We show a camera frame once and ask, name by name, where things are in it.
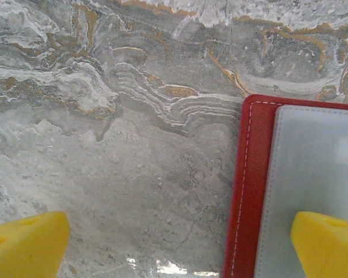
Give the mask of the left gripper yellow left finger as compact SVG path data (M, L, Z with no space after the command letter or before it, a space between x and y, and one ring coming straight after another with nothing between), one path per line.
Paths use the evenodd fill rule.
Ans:
M62 211L0 224L0 278L56 278L69 237Z

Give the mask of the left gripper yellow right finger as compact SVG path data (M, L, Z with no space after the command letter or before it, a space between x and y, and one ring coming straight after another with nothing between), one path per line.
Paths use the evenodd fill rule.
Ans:
M290 237L306 278L348 278L348 221L300 211Z

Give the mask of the red leather card holder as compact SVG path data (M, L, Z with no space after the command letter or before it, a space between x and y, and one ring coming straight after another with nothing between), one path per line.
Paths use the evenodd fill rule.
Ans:
M254 277L275 114L282 105L348 110L348 104L261 94L244 100L221 278Z

